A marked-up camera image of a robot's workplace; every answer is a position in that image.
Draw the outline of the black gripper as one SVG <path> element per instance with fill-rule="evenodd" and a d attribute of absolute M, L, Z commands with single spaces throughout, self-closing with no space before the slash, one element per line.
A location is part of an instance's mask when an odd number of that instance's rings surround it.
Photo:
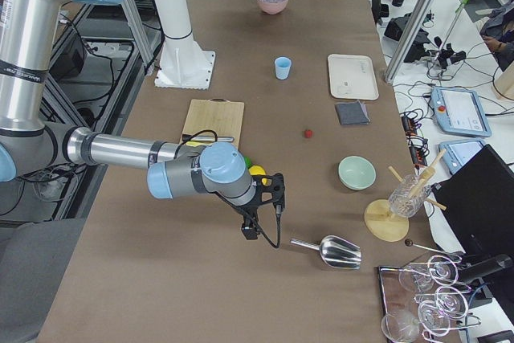
<path fill-rule="evenodd" d="M 256 240 L 260 235 L 259 218 L 256 209 L 240 208 L 243 217 L 241 232 L 246 240 Z"/>

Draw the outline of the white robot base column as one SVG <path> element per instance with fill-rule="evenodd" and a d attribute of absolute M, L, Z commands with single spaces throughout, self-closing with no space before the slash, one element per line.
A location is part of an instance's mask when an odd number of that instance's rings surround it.
<path fill-rule="evenodd" d="M 215 53 L 194 39 L 186 0 L 154 0 L 164 35 L 155 84 L 161 88 L 206 90 Z"/>

